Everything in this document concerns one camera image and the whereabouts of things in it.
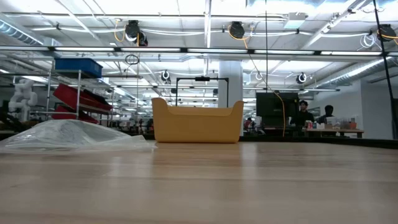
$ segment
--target person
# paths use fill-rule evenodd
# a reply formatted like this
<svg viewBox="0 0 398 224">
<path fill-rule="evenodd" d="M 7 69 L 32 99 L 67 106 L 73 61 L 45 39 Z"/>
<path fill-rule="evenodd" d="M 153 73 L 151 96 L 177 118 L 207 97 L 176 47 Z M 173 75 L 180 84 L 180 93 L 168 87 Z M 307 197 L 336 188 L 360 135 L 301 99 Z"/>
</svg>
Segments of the person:
<svg viewBox="0 0 398 224">
<path fill-rule="evenodd" d="M 305 121 L 314 122 L 315 119 L 313 115 L 307 111 L 308 103 L 305 100 L 300 101 L 300 111 L 297 113 L 296 117 L 293 117 L 290 124 L 295 124 L 296 126 L 305 126 Z"/>
<path fill-rule="evenodd" d="M 320 124 L 326 123 L 326 118 L 333 117 L 332 113 L 333 113 L 333 106 L 332 105 L 326 105 L 325 106 L 325 115 L 323 115 L 320 118 L 318 118 L 318 123 L 320 123 Z"/>
<path fill-rule="evenodd" d="M 251 124 L 251 118 L 248 118 L 247 120 L 245 120 L 245 122 L 243 124 L 244 130 L 248 130 L 250 124 Z"/>
</svg>

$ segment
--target yellow bin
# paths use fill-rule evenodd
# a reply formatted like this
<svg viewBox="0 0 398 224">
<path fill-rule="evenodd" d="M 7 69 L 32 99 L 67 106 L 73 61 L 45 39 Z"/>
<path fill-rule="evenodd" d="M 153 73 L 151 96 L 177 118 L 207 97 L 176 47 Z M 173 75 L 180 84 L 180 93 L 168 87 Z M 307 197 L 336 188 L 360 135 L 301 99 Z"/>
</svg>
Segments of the yellow bin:
<svg viewBox="0 0 398 224">
<path fill-rule="evenodd" d="M 168 106 L 162 98 L 153 98 L 155 138 L 158 142 L 239 141 L 243 101 L 233 108 L 194 108 Z"/>
</svg>

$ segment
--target computer monitor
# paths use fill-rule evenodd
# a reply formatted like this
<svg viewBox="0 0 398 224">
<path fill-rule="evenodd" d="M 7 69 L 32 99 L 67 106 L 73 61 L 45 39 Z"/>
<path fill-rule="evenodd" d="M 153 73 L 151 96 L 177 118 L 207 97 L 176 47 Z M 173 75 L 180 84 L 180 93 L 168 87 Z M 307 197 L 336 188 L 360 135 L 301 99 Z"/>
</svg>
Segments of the computer monitor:
<svg viewBox="0 0 398 224">
<path fill-rule="evenodd" d="M 289 117 L 299 112 L 299 95 L 297 93 L 279 93 L 285 106 L 286 124 Z M 256 93 L 256 114 L 262 117 L 264 126 L 283 126 L 282 102 L 275 93 Z"/>
</svg>

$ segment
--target white robot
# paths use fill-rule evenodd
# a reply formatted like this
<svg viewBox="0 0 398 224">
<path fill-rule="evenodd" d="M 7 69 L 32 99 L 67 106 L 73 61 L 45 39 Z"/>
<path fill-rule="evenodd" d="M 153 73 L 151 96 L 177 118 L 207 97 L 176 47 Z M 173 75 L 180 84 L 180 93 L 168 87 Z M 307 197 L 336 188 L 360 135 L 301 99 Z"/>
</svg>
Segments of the white robot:
<svg viewBox="0 0 398 224">
<path fill-rule="evenodd" d="M 33 80 L 19 80 L 19 84 L 15 84 L 14 96 L 11 97 L 8 103 L 10 112 L 15 111 L 17 108 L 22 109 L 22 122 L 29 120 L 30 107 L 37 104 L 37 94 L 32 91 L 33 84 Z"/>
</svg>

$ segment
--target ceiling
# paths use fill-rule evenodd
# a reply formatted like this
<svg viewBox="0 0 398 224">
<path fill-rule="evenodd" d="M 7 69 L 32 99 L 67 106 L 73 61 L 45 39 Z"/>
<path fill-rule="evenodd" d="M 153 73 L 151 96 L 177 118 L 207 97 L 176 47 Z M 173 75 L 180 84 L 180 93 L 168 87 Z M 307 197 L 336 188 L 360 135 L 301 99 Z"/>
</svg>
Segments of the ceiling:
<svg viewBox="0 0 398 224">
<path fill-rule="evenodd" d="M 205 16 L 206 2 L 211 2 L 211 34 L 210 47 L 216 49 L 243 49 L 243 41 L 235 40 L 228 34 L 228 26 L 232 21 L 241 21 L 247 34 L 247 45 L 249 49 L 288 49 L 288 50 L 347 50 L 347 51 L 380 51 L 379 41 L 375 40 L 368 47 L 363 47 L 364 34 L 370 30 L 375 31 L 377 24 L 373 13 L 373 5 L 370 1 L 358 2 L 355 0 L 336 1 L 271 1 L 267 5 L 265 1 L 252 1 L 252 7 L 246 7 L 246 0 L 2 0 L 0 2 L 1 12 L 15 24 L 33 32 L 40 37 L 50 37 L 64 46 L 107 46 L 118 47 L 133 46 L 132 42 L 124 40 L 119 42 L 115 35 L 122 39 L 123 32 L 112 32 L 116 27 L 116 19 L 121 18 L 119 28 L 123 28 L 129 19 L 138 19 L 140 28 L 144 31 L 149 47 L 198 47 L 205 45 Z M 393 29 L 398 28 L 396 17 L 396 1 L 378 1 L 379 17 L 382 24 L 390 24 Z M 325 24 L 334 21 L 338 14 L 344 13 L 350 6 L 358 6 L 355 14 L 348 14 L 342 20 L 333 23 L 328 32 L 306 48 L 303 46 L 322 29 Z M 95 32 L 94 38 L 85 28 L 77 23 L 69 14 L 68 10 L 77 16 L 87 29 Z M 305 22 L 300 26 L 300 33 L 296 29 L 285 29 L 284 23 L 287 14 L 306 14 Z M 59 24 L 61 30 L 55 29 Z M 22 45 L 0 33 L 1 45 Z M 386 42 L 385 47 L 391 51 L 397 51 L 396 44 Z M 50 69 L 51 58 L 38 52 L 12 52 L 18 57 L 30 60 L 37 65 Z M 127 78 L 114 77 L 109 81 L 115 85 L 164 85 L 160 76 L 164 70 L 170 73 L 172 85 L 177 77 L 195 77 L 206 73 L 206 55 L 195 54 L 173 54 L 173 53 L 142 53 L 140 57 L 145 58 L 140 65 L 130 66 L 124 63 L 125 53 L 63 53 L 64 57 L 93 57 L 103 66 L 103 73 L 107 75 L 120 75 L 120 72 Z M 217 77 L 218 62 L 226 60 L 224 56 L 210 55 L 208 62 L 208 73 L 210 77 Z M 315 80 L 322 80 L 333 75 L 338 70 L 350 66 L 356 62 L 355 58 L 347 60 L 346 57 L 335 57 L 330 60 L 327 57 L 300 58 L 285 56 L 271 58 L 268 61 L 265 57 L 254 57 L 250 60 L 247 57 L 234 58 L 242 61 L 243 72 L 245 73 L 245 87 L 265 87 L 262 80 L 256 79 L 256 67 L 264 75 L 269 74 L 268 82 L 271 87 L 296 87 L 296 76 L 306 73 Z M 358 62 L 367 59 L 358 58 Z M 142 79 L 131 78 L 129 75 L 138 74 Z M 193 81 L 181 81 L 181 85 L 192 86 L 217 86 L 217 82 L 197 83 Z M 145 100 L 159 95 L 153 89 L 148 88 L 125 88 L 129 94 Z M 168 89 L 160 92 L 162 96 L 169 96 Z M 212 90 L 182 90 L 178 93 L 181 96 L 213 96 Z M 254 98 L 254 90 L 245 90 L 244 98 Z M 255 108 L 254 105 L 245 106 L 248 111 Z"/>
</svg>

